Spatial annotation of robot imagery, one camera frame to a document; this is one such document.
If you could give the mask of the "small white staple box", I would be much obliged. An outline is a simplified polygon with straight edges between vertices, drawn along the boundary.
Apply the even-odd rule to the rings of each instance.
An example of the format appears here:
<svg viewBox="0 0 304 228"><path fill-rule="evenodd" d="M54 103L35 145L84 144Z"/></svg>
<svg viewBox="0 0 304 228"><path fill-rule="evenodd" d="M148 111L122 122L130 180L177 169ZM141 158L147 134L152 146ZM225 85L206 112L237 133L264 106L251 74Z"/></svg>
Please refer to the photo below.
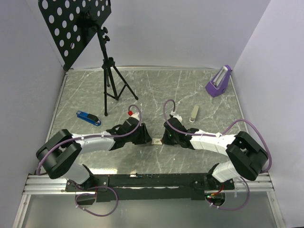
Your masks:
<svg viewBox="0 0 304 228"><path fill-rule="evenodd" d="M153 138L152 139L152 145L162 145L162 140L157 139L157 138Z"/></svg>

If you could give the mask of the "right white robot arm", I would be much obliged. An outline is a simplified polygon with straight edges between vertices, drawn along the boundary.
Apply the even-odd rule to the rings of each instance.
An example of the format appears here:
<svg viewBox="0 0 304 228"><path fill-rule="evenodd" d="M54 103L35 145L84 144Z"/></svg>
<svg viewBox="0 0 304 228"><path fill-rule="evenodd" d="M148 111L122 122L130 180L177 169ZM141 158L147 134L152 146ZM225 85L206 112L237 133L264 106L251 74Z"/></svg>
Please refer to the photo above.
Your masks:
<svg viewBox="0 0 304 228"><path fill-rule="evenodd" d="M217 163L209 170L207 183L212 189L218 189L224 182L238 177L255 181L268 161L267 151L244 131L222 135L196 128L186 129L177 116L165 121L164 127L163 144L211 151L229 158L227 162Z"/></svg>

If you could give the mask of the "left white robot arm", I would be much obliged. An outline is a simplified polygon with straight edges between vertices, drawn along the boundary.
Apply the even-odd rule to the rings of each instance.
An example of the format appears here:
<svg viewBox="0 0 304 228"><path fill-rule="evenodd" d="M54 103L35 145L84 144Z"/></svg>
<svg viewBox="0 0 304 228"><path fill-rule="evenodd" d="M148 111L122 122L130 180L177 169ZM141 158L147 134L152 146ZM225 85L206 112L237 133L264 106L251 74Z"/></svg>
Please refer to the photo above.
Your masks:
<svg viewBox="0 0 304 228"><path fill-rule="evenodd" d="M92 135L71 134L62 129L36 152L39 160L37 175L41 174L43 167L49 178L65 177L74 181L81 190L88 191L94 186L95 176L86 165L76 162L79 155L117 150L126 143L141 145L151 141L146 125L134 115L123 124Z"/></svg>

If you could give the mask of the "blue black stapler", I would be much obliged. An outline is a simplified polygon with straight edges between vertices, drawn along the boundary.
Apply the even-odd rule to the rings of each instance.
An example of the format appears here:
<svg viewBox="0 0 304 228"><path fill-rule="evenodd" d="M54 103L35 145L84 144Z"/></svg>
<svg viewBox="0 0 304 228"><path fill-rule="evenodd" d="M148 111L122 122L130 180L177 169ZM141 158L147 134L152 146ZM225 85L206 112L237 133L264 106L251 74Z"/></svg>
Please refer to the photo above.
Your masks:
<svg viewBox="0 0 304 228"><path fill-rule="evenodd" d="M82 112L82 111L77 111L76 116L79 119L82 119L82 120L84 120L84 121L86 121L90 124L95 125L95 126L100 126L101 125L100 119L93 114L85 113L85 112Z"/></svg>

